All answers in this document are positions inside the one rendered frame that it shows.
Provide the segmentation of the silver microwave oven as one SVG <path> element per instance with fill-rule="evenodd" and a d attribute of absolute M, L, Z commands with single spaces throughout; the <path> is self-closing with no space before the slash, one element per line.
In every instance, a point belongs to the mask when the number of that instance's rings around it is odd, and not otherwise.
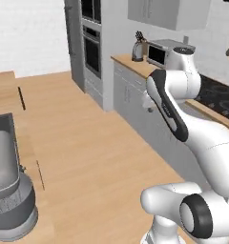
<path fill-rule="evenodd" d="M 174 48 L 182 48 L 195 52 L 195 47 L 172 39 L 152 40 L 148 42 L 147 62 L 160 68 L 165 68 L 169 53 Z"/>

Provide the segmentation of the grey wall cupboards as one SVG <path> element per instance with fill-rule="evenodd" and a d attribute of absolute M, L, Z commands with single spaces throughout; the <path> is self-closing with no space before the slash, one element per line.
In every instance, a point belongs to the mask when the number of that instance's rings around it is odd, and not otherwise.
<path fill-rule="evenodd" d="M 171 31 L 202 30 L 212 0 L 128 0 L 128 18 Z"/>

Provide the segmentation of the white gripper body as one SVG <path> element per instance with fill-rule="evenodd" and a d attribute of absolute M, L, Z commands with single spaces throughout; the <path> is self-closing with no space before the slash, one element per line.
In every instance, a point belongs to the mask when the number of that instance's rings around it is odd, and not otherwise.
<path fill-rule="evenodd" d="M 154 111 L 156 103 L 146 91 L 142 94 L 141 100 L 142 100 L 142 107 L 144 109 L 146 109 L 148 112 Z"/>

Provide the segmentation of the grey tall oven unit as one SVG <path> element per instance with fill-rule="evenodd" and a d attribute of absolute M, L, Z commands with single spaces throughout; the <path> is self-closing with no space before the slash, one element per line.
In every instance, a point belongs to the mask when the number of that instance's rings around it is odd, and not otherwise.
<path fill-rule="evenodd" d="M 72 80 L 103 107 L 100 32 L 81 23 L 81 4 L 84 1 L 64 0 Z"/>

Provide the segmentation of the grey base cupboards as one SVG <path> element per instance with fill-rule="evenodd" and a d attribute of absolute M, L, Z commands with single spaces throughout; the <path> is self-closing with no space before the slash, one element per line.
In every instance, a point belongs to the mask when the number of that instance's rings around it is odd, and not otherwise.
<path fill-rule="evenodd" d="M 141 137 L 185 180 L 210 190 L 193 153 L 171 133 L 157 107 L 142 107 L 143 77 L 114 61 L 114 108 Z"/>

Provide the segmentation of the grey round appliance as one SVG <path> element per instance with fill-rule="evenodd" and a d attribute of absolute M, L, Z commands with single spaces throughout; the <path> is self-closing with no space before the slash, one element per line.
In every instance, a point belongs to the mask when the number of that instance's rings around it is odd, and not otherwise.
<path fill-rule="evenodd" d="M 0 166 L 0 240 L 12 242 L 24 237 L 37 220 L 30 177 L 18 167 Z"/>

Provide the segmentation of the black hob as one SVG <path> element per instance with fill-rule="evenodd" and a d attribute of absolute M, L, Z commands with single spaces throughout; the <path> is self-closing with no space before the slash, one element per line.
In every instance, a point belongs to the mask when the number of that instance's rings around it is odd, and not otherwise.
<path fill-rule="evenodd" d="M 229 119 L 229 86 L 201 75 L 201 87 L 196 100 Z"/>

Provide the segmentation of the silver kettle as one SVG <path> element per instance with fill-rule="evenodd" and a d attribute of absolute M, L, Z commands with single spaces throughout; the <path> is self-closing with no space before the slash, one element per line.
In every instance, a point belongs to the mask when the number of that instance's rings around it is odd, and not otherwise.
<path fill-rule="evenodd" d="M 144 55 L 144 43 L 136 41 L 133 47 L 132 60 L 135 62 L 142 62 Z"/>

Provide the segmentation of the black knife block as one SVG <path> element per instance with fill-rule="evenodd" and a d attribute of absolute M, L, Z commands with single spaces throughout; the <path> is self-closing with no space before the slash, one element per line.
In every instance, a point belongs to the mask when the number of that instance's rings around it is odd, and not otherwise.
<path fill-rule="evenodd" d="M 147 42 L 147 39 L 143 36 L 142 32 L 139 30 L 135 33 L 135 37 L 138 42 Z"/>

